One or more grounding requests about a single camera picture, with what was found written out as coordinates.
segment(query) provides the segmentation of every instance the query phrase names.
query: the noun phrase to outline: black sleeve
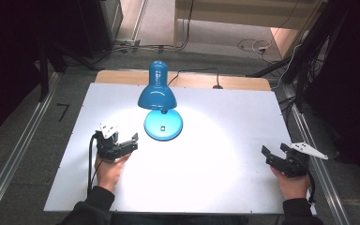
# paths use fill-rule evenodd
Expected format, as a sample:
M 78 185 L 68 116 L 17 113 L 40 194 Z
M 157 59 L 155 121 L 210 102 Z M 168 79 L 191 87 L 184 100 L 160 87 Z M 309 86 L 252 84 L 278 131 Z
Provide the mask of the black sleeve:
M 323 222 L 311 214 L 310 204 L 307 199 L 291 199 L 283 202 L 285 220 L 282 225 L 322 225 Z
M 115 196 L 105 188 L 94 186 L 84 202 L 78 202 L 74 209 L 59 223 L 60 225 L 106 225 L 110 222 L 110 207 Z

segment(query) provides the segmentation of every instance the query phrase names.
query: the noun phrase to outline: person's hand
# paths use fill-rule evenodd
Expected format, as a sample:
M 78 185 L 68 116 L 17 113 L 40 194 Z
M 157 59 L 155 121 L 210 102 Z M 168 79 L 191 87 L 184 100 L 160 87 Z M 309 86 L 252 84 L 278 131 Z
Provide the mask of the person's hand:
M 285 174 L 271 167 L 271 171 L 278 178 L 279 189 L 285 200 L 306 198 L 309 186 L 308 177 L 300 176 L 288 178 Z
M 113 192 L 115 190 L 116 183 L 118 183 L 119 176 L 121 175 L 122 167 L 129 159 L 130 155 L 131 154 L 127 154 L 116 161 L 103 160 L 102 162 L 102 159 L 96 155 L 95 170 L 97 170 L 97 185 Z

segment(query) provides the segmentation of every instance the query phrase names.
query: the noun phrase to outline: white tabletop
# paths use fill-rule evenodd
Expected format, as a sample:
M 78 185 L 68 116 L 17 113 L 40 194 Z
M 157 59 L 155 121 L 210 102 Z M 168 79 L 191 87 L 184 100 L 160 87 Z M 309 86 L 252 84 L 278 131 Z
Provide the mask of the white tabletop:
M 111 210 L 138 213 L 280 214 L 278 180 L 261 153 L 279 157 L 291 143 L 276 96 L 267 91 L 176 88 L 184 127 L 169 142 L 143 129 L 149 111 L 137 101 L 144 86 L 91 83 L 45 211 L 70 211 L 86 198 L 88 146 L 99 124 L 113 124 L 119 142 L 139 133 Z M 95 155 L 96 141 L 93 146 Z

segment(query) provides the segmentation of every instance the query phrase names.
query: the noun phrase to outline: cable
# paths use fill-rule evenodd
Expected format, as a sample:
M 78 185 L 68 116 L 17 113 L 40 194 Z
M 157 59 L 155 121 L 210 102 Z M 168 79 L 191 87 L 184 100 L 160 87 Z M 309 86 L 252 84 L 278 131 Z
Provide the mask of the cable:
M 171 83 L 179 76 L 179 74 L 181 72 L 193 72 L 193 71 L 206 71 L 206 70 L 211 70 L 211 69 L 215 69 L 217 72 L 217 76 L 216 76 L 216 82 L 217 82 L 217 87 L 214 86 L 214 88 L 217 89 L 222 89 L 222 87 L 220 86 L 220 84 L 218 83 L 218 68 L 216 67 L 209 67 L 209 68 L 192 68 L 192 69 L 183 69 L 183 70 L 178 70 L 176 76 L 174 76 L 171 81 L 168 83 L 168 86 L 171 85 Z
M 94 64 L 100 62 L 110 53 L 116 53 L 116 52 L 121 52 L 121 51 L 125 51 L 125 50 L 144 49 L 144 50 L 159 50 L 159 51 L 161 51 L 161 50 L 162 51 L 183 51 L 186 48 L 188 41 L 189 41 L 189 27 L 190 27 L 190 23 L 191 23 L 191 16 L 192 16 L 193 8 L 194 8 L 194 0 L 192 0 L 192 2 L 191 2 L 191 7 L 189 9 L 188 18 L 187 18 L 187 37 L 181 46 L 173 47 L 172 45 L 139 45 L 139 46 L 126 45 L 126 46 L 121 46 L 121 47 L 112 49 L 107 52 L 95 54 L 94 56 L 101 56 L 101 57 L 97 61 L 95 61 L 91 64 L 94 65 Z
M 309 194 L 308 203 L 312 205 L 315 203 L 315 200 L 314 200 L 315 181 L 314 181 L 314 177 L 312 177 L 312 174 L 311 174 L 311 172 L 309 172 L 309 170 L 307 170 L 307 174 L 308 174 L 308 178 L 309 178 L 309 185 L 311 186 L 311 193 Z
M 245 41 L 245 40 L 253 40 L 253 42 L 252 42 L 252 51 L 254 52 L 254 53 L 256 53 L 262 60 L 264 60 L 265 62 L 267 62 L 267 63 L 269 63 L 269 64 L 274 64 L 274 62 L 271 62 L 271 61 L 268 61 L 268 60 L 266 60 L 264 57 L 263 57 L 263 54 L 264 54 L 264 52 L 262 52 L 262 53 L 258 53 L 256 50 L 255 50 L 255 48 L 254 48 L 254 45 L 256 44 L 256 42 L 261 42 L 261 41 L 265 41 L 265 42 L 267 42 L 267 43 L 269 43 L 268 41 L 266 41 L 266 40 L 256 40 L 256 39 L 252 39 L 252 38 L 247 38 L 247 39 L 241 39 L 237 44 L 236 44 L 236 46 L 238 47 L 238 49 L 240 49 L 240 50 L 242 50 L 242 51 L 247 51 L 247 50 L 245 50 L 245 48 L 244 48 L 244 46 L 242 46 L 242 45 L 240 45 L 243 41 Z
M 95 176 L 96 176 L 96 173 L 98 172 L 98 168 L 100 167 L 100 165 L 101 165 L 101 163 L 103 162 L 103 158 L 101 159 L 101 161 L 99 162 L 99 164 L 97 165 L 97 167 L 96 167 L 96 169 L 95 169 L 95 172 L 93 173 L 93 176 L 92 176 L 92 179 L 90 180 L 90 184 L 91 184 L 91 186 L 90 186 L 90 190 L 92 190 L 92 184 L 93 184 L 93 180 L 95 179 Z
M 288 103 L 288 105 L 283 108 L 281 110 L 281 112 L 283 113 L 284 111 L 286 111 L 285 113 L 285 126 L 286 126 L 286 129 L 288 129 L 288 132 L 289 132 L 289 116 L 291 115 L 291 111 L 292 111 L 292 106 L 294 104 L 294 101 L 295 101 L 295 97 L 289 97 L 283 101 L 286 101 L 286 100 L 289 100 L 290 102 Z
M 87 196 L 89 196 L 90 191 L 92 191 L 92 178 L 91 178 L 91 173 L 92 173 L 92 145 L 93 145 L 93 140 L 96 139 L 98 137 L 98 134 L 95 133 L 94 135 L 92 135 L 92 138 L 90 139 L 90 143 L 89 143 L 89 173 L 87 174 Z
M 279 101 L 279 102 L 278 102 L 278 104 L 280 105 L 280 104 L 284 103 L 285 101 L 294 100 L 294 98 L 295 98 L 295 97 L 288 97 L 288 98 L 285 98 L 285 99 L 283 99 L 283 100 Z
M 294 7 L 293 7 L 293 9 L 292 9 L 291 14 L 288 16 L 288 18 L 286 19 L 286 21 L 283 22 L 283 23 L 280 25 L 280 27 L 277 29 L 276 33 L 273 35 L 273 38 L 272 38 L 271 41 L 269 42 L 270 44 L 269 44 L 267 47 L 264 47 L 265 49 L 267 49 L 268 47 L 271 46 L 271 42 L 273 42 L 274 38 L 276 37 L 276 34 L 277 34 L 278 30 L 279 30 L 280 28 L 282 28 L 282 26 L 285 25 L 285 23 L 291 18 L 291 16 L 292 16 L 293 13 L 294 13 L 294 10 L 297 8 L 297 5 L 299 4 L 299 1 L 300 1 L 300 0 L 297 0 L 297 1 L 296 1 L 296 4 L 294 4 Z
M 302 45 L 302 44 L 299 44 L 299 45 L 294 46 L 294 48 L 293 48 L 293 52 L 292 52 L 292 58 L 291 58 L 291 61 L 289 61 L 289 64 L 288 64 L 288 66 L 286 67 L 285 72 L 283 72 L 283 74 L 279 77 L 279 80 L 278 80 L 278 84 L 277 84 L 277 86 L 272 87 L 272 88 L 271 88 L 271 90 L 272 90 L 272 89 L 276 89 L 276 88 L 278 88 L 278 87 L 279 87 L 279 84 L 280 84 L 280 81 L 282 80 L 283 75 L 285 75 L 285 73 L 288 71 L 288 69 L 289 69 L 289 65 L 290 65 L 290 64 L 292 63 L 292 61 L 293 61 L 293 58 L 294 58 L 294 51 L 295 51 L 295 50 L 296 50 L 296 48 L 298 48 L 300 45 Z

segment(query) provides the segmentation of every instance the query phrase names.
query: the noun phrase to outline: metal bar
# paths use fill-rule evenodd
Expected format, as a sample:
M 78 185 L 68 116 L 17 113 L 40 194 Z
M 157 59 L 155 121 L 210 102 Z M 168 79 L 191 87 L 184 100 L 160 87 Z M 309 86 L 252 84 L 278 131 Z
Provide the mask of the metal bar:
M 145 7 L 147 6 L 147 0 L 142 1 L 142 7 L 140 8 L 139 15 L 136 20 L 136 25 L 134 26 L 133 33 L 131 36 L 132 40 L 136 39 L 137 34 L 139 33 L 140 24 L 142 23 L 142 17 L 145 11 Z
M 287 98 L 294 96 L 294 91 L 291 84 L 284 86 L 284 92 Z M 292 113 L 294 119 L 296 120 L 296 124 L 299 127 L 300 132 L 303 136 L 303 140 L 312 147 L 317 148 L 309 131 L 305 116 L 299 113 L 297 107 L 295 107 L 294 105 L 292 106 Z M 330 175 L 326 170 L 326 166 L 323 164 L 323 160 L 317 157 L 311 157 L 311 162 L 317 173 L 317 177 L 320 180 L 323 193 L 332 211 L 332 215 L 335 219 L 336 224 L 351 224 L 344 210 L 341 199 L 338 196 L 338 192 L 336 191 L 336 188 L 332 182 L 332 179 L 330 178 Z
M 27 150 L 28 144 L 31 142 L 32 137 L 34 136 L 38 128 L 39 122 L 42 119 L 44 113 L 46 112 L 46 109 L 48 108 L 52 100 L 58 81 L 59 76 L 56 72 L 54 72 L 50 80 L 50 87 L 52 88 L 51 92 L 48 94 L 47 97 L 45 97 L 42 102 L 39 102 L 39 104 L 37 105 L 33 115 L 31 116 L 31 119 L 29 120 L 27 126 L 25 127 L 25 130 L 22 133 L 22 136 L 14 147 L 10 157 L 8 158 L 4 166 L 4 169 L 0 173 L 0 201 L 2 200 L 6 190 L 8 189 L 8 185 L 18 166 L 20 165 L 20 162 L 23 159 L 23 155 Z

